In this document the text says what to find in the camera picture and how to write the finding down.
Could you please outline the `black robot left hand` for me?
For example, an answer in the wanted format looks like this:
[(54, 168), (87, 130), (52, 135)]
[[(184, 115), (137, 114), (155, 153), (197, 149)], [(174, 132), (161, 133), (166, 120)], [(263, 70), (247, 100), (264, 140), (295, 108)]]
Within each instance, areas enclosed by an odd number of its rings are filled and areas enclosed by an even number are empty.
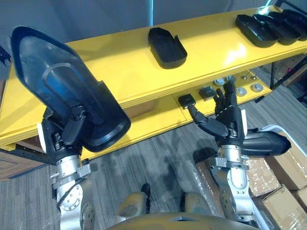
[(51, 164), (71, 155), (81, 155), (86, 124), (87, 111), (81, 104), (73, 106), (66, 118), (46, 108), (41, 125), (47, 159)]

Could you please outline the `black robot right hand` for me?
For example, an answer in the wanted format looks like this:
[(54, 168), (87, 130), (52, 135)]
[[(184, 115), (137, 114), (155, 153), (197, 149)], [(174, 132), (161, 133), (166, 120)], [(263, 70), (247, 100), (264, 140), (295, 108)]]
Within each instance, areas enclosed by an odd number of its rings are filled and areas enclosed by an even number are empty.
[(236, 87), (231, 80), (224, 85), (225, 93), (217, 89), (213, 97), (216, 118), (207, 117), (195, 106), (189, 105), (188, 111), (197, 126), (215, 137), (217, 145), (235, 145), (242, 147), (245, 139), (241, 110), (237, 105)]

